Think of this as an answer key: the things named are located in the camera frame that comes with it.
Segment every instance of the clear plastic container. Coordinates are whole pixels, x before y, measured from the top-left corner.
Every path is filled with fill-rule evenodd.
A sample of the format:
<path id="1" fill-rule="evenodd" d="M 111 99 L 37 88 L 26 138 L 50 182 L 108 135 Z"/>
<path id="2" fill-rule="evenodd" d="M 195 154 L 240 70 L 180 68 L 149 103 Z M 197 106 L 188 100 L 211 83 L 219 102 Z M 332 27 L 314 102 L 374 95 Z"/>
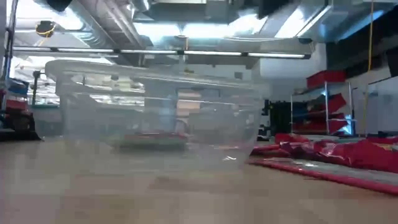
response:
<path id="1" fill-rule="evenodd" d="M 57 81 L 64 139 L 132 159 L 133 170 L 231 168 L 254 147 L 262 100 L 252 83 L 70 60 L 45 72 Z"/>

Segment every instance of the yellow cable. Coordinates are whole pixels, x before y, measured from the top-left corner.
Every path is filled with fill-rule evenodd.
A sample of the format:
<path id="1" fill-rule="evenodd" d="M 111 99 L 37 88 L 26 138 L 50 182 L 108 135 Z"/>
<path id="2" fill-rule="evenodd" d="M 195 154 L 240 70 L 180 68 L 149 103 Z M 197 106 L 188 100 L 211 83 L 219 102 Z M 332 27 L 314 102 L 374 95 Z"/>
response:
<path id="1" fill-rule="evenodd" d="M 47 40 L 48 37 L 49 37 L 49 34 L 46 34 L 44 39 L 42 39 L 42 41 L 40 41 L 40 43 L 37 44 L 37 46 L 40 47 L 42 44 L 44 44 L 44 42 Z"/>
<path id="2" fill-rule="evenodd" d="M 368 55 L 368 73 L 372 70 L 372 54 L 373 54 L 373 11 L 374 11 L 374 0 L 371 2 L 371 23 L 369 28 L 369 55 Z M 365 101 L 364 101 L 364 112 L 363 112 L 363 120 L 362 120 L 362 129 L 363 133 L 366 135 L 367 123 L 366 120 L 368 118 L 368 101 L 369 101 L 369 93 L 368 93 L 369 85 L 368 83 L 365 86 Z"/>

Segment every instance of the red mat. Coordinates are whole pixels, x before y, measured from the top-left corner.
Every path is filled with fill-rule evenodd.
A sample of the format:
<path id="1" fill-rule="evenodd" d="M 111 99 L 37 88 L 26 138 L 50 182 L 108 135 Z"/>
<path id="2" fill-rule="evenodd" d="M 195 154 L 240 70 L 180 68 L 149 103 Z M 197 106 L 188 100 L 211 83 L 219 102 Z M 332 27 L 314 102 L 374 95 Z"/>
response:
<path id="1" fill-rule="evenodd" d="M 302 166 L 296 166 L 294 163 L 272 161 L 268 159 L 252 159 L 249 161 L 249 164 L 288 171 L 295 174 L 314 177 L 321 180 L 329 180 L 340 184 L 346 184 L 354 187 L 360 187 L 363 189 L 368 189 L 389 195 L 398 196 L 398 185 L 387 184 L 385 182 L 377 182 L 375 180 L 350 177 L 348 175 L 331 174 L 315 170 L 308 170 L 303 168 Z"/>

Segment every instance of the red bin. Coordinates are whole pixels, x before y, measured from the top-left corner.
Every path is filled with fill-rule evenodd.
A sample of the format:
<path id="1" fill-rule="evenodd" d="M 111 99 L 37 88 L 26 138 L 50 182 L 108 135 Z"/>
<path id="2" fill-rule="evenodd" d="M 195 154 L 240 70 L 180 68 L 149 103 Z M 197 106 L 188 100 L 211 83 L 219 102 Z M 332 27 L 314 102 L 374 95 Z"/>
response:
<path id="1" fill-rule="evenodd" d="M 307 88 L 315 88 L 325 84 L 325 82 L 341 83 L 346 81 L 344 71 L 321 71 L 307 78 Z"/>

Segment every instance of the wooden floor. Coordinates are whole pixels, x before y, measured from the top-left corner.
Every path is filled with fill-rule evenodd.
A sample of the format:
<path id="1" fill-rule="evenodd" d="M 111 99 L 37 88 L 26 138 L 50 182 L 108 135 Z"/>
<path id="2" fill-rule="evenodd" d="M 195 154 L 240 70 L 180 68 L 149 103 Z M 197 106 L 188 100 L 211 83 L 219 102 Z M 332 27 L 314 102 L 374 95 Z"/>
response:
<path id="1" fill-rule="evenodd" d="M 62 147 L 0 144 L 0 223 L 398 223 L 398 199 L 355 187 L 254 166 L 98 175 Z"/>

